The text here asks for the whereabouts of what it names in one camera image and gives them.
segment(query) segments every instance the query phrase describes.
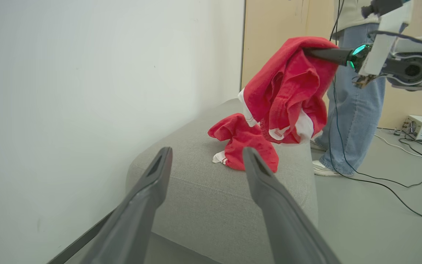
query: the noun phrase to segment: white sneaker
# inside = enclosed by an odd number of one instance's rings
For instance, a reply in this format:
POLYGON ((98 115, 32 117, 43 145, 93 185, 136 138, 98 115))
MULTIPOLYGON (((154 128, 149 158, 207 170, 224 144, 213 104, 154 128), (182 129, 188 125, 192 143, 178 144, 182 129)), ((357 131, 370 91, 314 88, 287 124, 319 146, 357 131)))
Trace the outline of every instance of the white sneaker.
POLYGON ((338 172, 334 172, 331 169, 325 167, 325 165, 321 164, 320 161, 314 160, 312 161, 314 165, 314 174, 318 176, 325 176, 325 177, 341 177, 338 172))
POLYGON ((326 151, 326 149, 324 149, 322 146, 320 146, 317 143, 315 143, 315 140, 314 139, 311 139, 310 140, 310 148, 311 149, 315 149, 315 150, 326 151))

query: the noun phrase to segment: person's leg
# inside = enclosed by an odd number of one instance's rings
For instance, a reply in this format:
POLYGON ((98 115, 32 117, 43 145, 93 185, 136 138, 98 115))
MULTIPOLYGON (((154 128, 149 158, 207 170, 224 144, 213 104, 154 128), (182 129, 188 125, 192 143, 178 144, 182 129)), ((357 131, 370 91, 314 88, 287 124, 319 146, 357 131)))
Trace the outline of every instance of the person's leg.
MULTIPOLYGON (((370 42, 367 33, 377 28, 378 24, 370 23, 343 30, 340 48, 356 48, 370 42)), ((354 169, 358 169, 377 129, 385 95, 385 78, 377 78, 365 88, 359 89, 352 83, 356 76, 357 74, 350 67, 338 68, 335 78, 338 116, 332 86, 327 92, 330 99, 328 122, 323 129, 323 134, 315 139, 318 145, 327 149, 320 158, 320 163, 332 171, 334 171, 334 166, 338 172, 347 176, 353 175, 354 170, 345 161, 343 146, 346 160, 354 169), (341 145, 337 122, 343 145, 341 145)))

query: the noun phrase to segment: gray ottoman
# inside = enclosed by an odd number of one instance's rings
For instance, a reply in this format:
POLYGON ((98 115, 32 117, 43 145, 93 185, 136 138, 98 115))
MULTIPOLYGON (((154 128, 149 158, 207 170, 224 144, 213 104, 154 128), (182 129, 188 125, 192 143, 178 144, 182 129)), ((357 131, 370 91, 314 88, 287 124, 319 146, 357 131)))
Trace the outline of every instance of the gray ottoman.
MULTIPOLYGON (((169 189, 152 231, 219 263, 273 263, 263 215, 250 196, 245 172, 212 162, 227 142, 209 137, 209 128, 241 110, 237 99, 230 100, 152 145, 132 162, 126 188, 134 186, 161 147, 172 147, 169 189)), ((309 144, 275 148, 280 157, 276 177, 316 226, 309 144)))

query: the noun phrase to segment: green light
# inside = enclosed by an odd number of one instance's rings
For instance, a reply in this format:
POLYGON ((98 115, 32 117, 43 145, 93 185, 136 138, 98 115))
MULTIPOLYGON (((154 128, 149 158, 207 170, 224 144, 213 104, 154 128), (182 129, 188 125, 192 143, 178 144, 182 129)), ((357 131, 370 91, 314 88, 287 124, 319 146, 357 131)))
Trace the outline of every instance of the green light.
POLYGON ((357 47, 354 51, 353 51, 353 55, 358 54, 361 50, 363 50, 366 47, 366 45, 361 45, 359 47, 357 47))

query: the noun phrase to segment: red garment on ottoman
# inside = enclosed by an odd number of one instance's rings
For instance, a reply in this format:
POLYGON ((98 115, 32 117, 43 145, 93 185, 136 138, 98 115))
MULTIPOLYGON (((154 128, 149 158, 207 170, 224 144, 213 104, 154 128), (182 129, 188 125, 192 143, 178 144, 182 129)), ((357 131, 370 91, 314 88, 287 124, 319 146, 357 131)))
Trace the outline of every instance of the red garment on ottoman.
POLYGON ((208 135, 219 141, 229 140, 224 151, 214 155, 214 163, 221 162, 233 169, 244 171, 243 148, 253 147, 273 172, 278 170, 280 159, 273 145, 265 140, 258 125, 249 127, 242 114, 233 114, 222 119, 209 129, 208 135))
POLYGON ((327 123, 322 97, 338 65, 306 56, 303 47, 337 48, 322 37, 290 38, 239 94, 248 124, 260 122, 271 142, 308 141, 327 123))

